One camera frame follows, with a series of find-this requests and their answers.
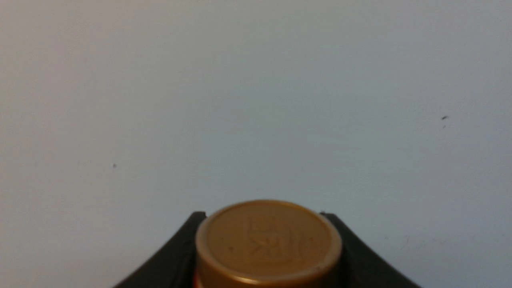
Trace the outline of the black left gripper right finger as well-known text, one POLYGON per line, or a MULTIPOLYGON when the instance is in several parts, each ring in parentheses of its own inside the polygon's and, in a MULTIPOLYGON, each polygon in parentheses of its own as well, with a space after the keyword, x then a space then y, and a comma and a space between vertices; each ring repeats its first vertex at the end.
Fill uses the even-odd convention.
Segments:
POLYGON ((335 214, 321 212, 342 239, 342 254, 335 269, 333 288, 418 288, 364 243, 335 214))

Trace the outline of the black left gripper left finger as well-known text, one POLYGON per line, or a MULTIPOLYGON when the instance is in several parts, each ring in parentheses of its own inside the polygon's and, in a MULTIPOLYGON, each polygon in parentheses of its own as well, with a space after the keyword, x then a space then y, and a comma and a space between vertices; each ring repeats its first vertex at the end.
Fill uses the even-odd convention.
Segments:
POLYGON ((115 285, 116 288, 194 288, 195 236, 205 212, 192 212, 181 228, 150 259, 115 285))

